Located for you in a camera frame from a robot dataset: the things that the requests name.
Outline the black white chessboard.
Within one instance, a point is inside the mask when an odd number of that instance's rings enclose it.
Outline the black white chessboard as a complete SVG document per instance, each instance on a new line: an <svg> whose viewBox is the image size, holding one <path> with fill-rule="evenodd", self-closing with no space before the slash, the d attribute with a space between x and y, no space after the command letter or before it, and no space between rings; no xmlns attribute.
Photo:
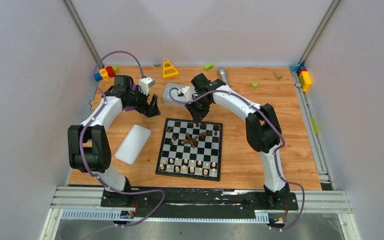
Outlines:
<svg viewBox="0 0 384 240"><path fill-rule="evenodd" d="M155 174L219 182L223 124L167 118Z"/></svg>

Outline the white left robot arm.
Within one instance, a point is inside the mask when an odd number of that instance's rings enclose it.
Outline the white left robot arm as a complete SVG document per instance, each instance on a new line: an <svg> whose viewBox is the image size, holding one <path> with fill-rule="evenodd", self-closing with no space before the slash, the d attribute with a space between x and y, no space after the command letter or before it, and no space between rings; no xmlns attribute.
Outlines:
<svg viewBox="0 0 384 240"><path fill-rule="evenodd" d="M157 95L148 102L149 91L156 83L152 77L142 77L138 84L128 75L117 75L114 84L103 93L95 111L82 123L67 130L68 162L72 169L96 178L120 206L129 206L133 193L129 180L111 164L112 154L107 131L125 108L133 108L150 118L159 116Z"/></svg>

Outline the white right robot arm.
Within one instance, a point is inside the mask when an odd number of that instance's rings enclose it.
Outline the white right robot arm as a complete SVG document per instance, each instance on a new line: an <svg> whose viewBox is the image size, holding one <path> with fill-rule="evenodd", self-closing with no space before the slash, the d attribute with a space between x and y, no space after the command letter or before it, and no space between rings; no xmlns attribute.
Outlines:
<svg viewBox="0 0 384 240"><path fill-rule="evenodd" d="M195 76L191 83L192 86L182 87L176 94L185 97L185 107L195 122L205 118L211 104L225 107L244 121L246 140L259 154L263 167L266 204L272 209L281 207L290 188L284 180L280 161L279 149L283 138L274 107L268 103L260 105L249 101L224 81L210 81L202 73Z"/></svg>

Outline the white rectangular box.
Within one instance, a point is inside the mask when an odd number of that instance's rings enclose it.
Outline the white rectangular box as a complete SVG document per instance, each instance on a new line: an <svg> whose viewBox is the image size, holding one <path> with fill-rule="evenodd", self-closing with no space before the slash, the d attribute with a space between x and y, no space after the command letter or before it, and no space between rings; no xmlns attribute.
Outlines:
<svg viewBox="0 0 384 240"><path fill-rule="evenodd" d="M177 90L173 89L181 90L183 87L185 87L185 85L167 83L162 94L163 103L167 106L185 109L185 104L179 103L179 101L186 102L187 99L184 96L178 96Z"/></svg>

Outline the purple metronome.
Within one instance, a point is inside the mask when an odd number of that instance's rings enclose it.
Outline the purple metronome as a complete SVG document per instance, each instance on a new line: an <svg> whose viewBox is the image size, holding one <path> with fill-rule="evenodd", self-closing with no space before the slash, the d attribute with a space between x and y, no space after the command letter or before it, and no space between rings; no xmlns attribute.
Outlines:
<svg viewBox="0 0 384 240"><path fill-rule="evenodd" d="M130 87L130 91L126 93L123 97L123 106L126 112L133 111L136 107L136 84L132 83Z"/></svg>

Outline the white box lid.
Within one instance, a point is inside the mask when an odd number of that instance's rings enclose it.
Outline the white box lid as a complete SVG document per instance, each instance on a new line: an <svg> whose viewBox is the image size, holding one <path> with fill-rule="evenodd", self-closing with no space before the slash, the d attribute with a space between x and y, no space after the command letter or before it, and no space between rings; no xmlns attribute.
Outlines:
<svg viewBox="0 0 384 240"><path fill-rule="evenodd" d="M126 164L134 164L151 133L150 129L135 124L115 152L114 157Z"/></svg>

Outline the yellow triangular toy block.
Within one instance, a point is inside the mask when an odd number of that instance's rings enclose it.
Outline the yellow triangular toy block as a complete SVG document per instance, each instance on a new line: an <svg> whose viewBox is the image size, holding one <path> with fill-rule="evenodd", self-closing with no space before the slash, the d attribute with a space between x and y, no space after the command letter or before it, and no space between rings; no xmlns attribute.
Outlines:
<svg viewBox="0 0 384 240"><path fill-rule="evenodd" d="M163 62L162 64L163 79L175 78L175 77L178 77L179 75L180 75L179 71L169 60L166 60Z"/></svg>

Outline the green block in corner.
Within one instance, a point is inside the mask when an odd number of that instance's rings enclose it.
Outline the green block in corner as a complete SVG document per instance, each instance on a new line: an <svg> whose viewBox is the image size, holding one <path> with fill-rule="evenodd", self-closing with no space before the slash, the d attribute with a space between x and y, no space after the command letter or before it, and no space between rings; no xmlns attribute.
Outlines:
<svg viewBox="0 0 384 240"><path fill-rule="evenodd" d="M119 68L118 68L117 66L113 66L112 68L113 68L113 70L114 70L114 72L115 72L116 74L119 72Z"/></svg>

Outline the small green cube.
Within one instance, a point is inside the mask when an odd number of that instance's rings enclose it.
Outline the small green cube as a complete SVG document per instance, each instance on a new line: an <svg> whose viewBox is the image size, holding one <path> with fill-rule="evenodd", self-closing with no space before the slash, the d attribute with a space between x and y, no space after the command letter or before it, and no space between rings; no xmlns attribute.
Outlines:
<svg viewBox="0 0 384 240"><path fill-rule="evenodd" d="M256 88L258 87L258 83L257 83L257 82L253 82L253 83L251 84L251 87L252 87L253 89L256 89Z"/></svg>

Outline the yellow cylinder block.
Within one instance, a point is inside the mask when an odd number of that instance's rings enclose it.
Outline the yellow cylinder block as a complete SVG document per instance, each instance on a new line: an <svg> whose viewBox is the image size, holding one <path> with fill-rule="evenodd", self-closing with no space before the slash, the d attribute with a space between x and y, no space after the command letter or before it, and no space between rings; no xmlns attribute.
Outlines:
<svg viewBox="0 0 384 240"><path fill-rule="evenodd" d="M108 80L110 78L109 72L107 71L106 68L100 69L99 70L99 74L100 74L102 80Z"/></svg>

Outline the blue toy block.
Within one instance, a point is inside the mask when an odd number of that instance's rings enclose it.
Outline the blue toy block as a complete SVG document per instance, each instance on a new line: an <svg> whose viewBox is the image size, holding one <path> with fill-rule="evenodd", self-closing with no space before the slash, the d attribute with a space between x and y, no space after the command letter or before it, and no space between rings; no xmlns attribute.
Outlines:
<svg viewBox="0 0 384 240"><path fill-rule="evenodd" d="M95 80L96 82L100 82L100 81L103 80L103 77L102 77L102 75L101 75L99 72L95 73L95 74L93 75L93 77L94 77L94 80Z"/></svg>

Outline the brown wooden block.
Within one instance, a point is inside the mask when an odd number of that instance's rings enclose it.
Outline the brown wooden block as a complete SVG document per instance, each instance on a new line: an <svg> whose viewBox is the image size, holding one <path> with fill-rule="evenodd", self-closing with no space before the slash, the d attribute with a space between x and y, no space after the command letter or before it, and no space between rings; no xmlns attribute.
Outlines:
<svg viewBox="0 0 384 240"><path fill-rule="evenodd" d="M273 71L273 75L277 80L280 80L283 78L283 74L280 71Z"/></svg>

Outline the stacked coloured blocks right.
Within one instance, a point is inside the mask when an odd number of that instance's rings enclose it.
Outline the stacked coloured blocks right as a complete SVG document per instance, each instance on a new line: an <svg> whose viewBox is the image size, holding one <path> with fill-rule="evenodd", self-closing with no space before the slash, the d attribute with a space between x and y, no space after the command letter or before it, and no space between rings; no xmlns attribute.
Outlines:
<svg viewBox="0 0 384 240"><path fill-rule="evenodd" d="M308 92L312 87L312 80L307 68L300 64L290 65L289 70L291 73L296 73L301 89L303 92Z"/></svg>

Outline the green block near wall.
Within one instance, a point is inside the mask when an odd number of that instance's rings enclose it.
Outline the green block near wall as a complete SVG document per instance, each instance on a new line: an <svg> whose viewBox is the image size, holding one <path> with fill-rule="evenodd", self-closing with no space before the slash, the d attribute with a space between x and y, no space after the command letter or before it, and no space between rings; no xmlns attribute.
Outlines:
<svg viewBox="0 0 384 240"><path fill-rule="evenodd" d="M208 71L208 70L212 69L213 67L214 67L213 63L212 63L212 62L209 62L209 63L207 63L207 64L205 64L205 65L203 66L203 69L204 69L205 71Z"/></svg>

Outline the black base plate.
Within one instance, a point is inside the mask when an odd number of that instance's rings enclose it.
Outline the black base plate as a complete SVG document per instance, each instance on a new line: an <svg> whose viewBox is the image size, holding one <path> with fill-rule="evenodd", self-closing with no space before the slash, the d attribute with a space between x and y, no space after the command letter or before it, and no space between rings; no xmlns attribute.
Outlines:
<svg viewBox="0 0 384 240"><path fill-rule="evenodd" d="M101 207L132 208L137 217L150 214L154 218L182 219L254 219L256 211L285 213L299 208L292 192L275 203L266 192L257 190L143 186L130 191L130 195L103 191Z"/></svg>

